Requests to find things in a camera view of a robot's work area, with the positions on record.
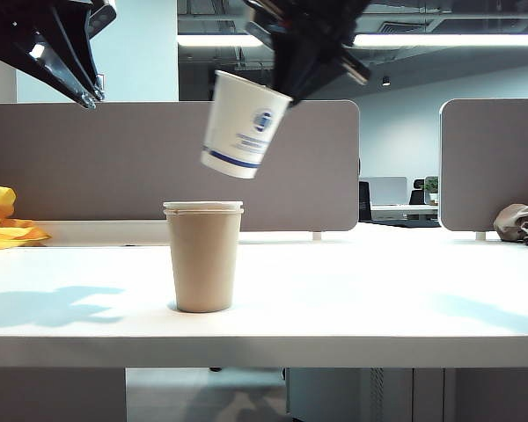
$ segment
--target gray cloth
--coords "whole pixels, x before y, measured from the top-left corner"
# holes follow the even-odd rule
[[[509,205],[495,218],[493,227],[502,240],[528,243],[528,205]]]

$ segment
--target stacked paper cup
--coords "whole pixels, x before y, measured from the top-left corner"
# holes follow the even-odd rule
[[[178,309],[213,312],[231,306],[242,205],[165,202]]]

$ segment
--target office chair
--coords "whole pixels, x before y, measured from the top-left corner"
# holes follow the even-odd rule
[[[413,183],[414,190],[411,191],[411,198],[408,205],[424,205],[424,180],[418,178]]]
[[[358,221],[365,222],[371,220],[370,205],[370,184],[359,182],[358,186]]]

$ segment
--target floor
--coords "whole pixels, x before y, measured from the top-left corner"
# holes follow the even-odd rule
[[[291,422],[280,368],[128,369],[128,422]]]

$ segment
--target potted plant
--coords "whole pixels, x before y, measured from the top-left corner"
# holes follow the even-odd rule
[[[425,178],[424,191],[429,195],[430,205],[438,205],[438,177]]]

